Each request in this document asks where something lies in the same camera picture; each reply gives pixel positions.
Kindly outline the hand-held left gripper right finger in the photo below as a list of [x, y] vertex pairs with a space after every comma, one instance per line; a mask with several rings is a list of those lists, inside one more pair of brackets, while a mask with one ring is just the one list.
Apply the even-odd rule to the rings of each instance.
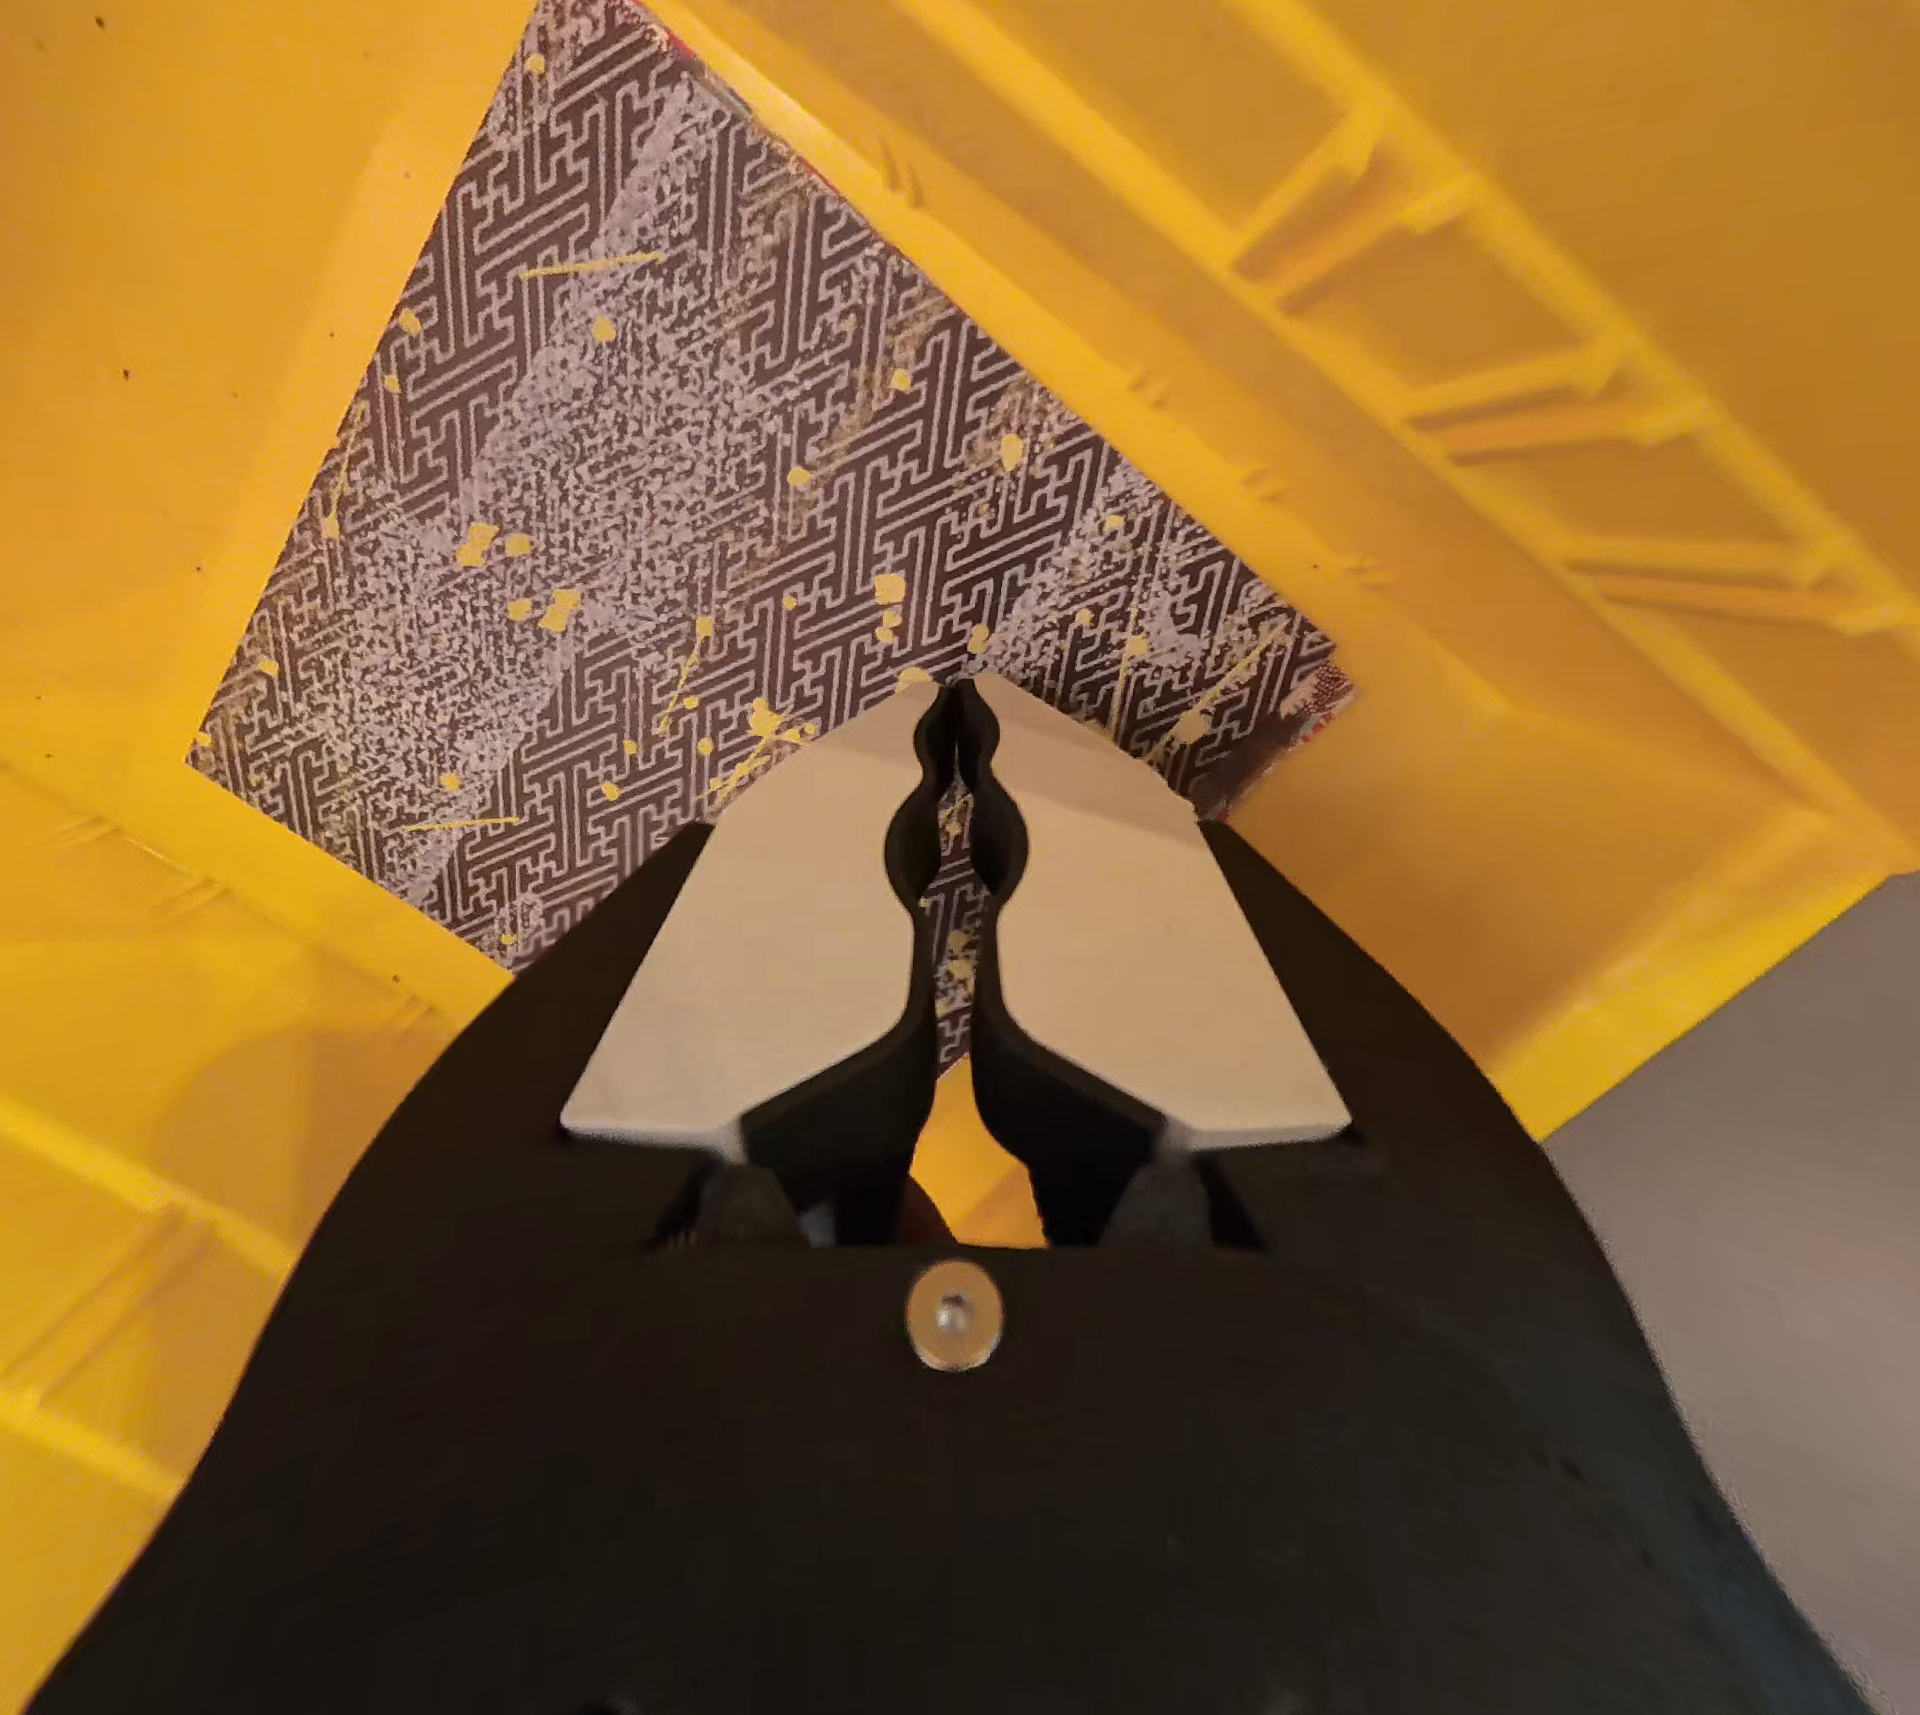
[[984, 896], [971, 1096], [1047, 1246], [1100, 1244], [1154, 1164], [1342, 1136], [1352, 1112], [1191, 804], [1000, 674], [953, 698]]

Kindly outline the large yellow plastic bin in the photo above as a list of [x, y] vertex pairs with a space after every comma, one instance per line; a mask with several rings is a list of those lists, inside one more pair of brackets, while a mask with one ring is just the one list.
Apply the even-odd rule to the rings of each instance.
[[[1331, 642], [1231, 820], [1536, 1136], [1916, 870], [1916, 0], [636, 3]], [[4, 1712], [530, 966], [188, 756], [534, 5], [4, 0]]]

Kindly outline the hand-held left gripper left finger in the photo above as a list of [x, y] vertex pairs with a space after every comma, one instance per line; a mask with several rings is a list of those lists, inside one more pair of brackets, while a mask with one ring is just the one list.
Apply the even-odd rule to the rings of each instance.
[[573, 1138], [768, 1172], [887, 1244], [940, 1078], [955, 690], [917, 682], [732, 802], [563, 1104]]

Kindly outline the maze pattern gold splatter paper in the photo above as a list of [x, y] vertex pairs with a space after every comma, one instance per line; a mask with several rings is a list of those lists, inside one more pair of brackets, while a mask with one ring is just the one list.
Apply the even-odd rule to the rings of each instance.
[[535, 0], [447, 188], [188, 762], [490, 960], [905, 686], [1198, 810], [1338, 670], [638, 0]]

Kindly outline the dark red patterned paper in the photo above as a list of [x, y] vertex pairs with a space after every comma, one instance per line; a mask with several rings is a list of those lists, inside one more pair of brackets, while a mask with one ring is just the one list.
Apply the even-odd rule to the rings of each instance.
[[1225, 820], [1296, 750], [1314, 742], [1355, 698], [1352, 680], [1331, 664], [1290, 690], [1284, 702], [1220, 760], [1198, 814]]

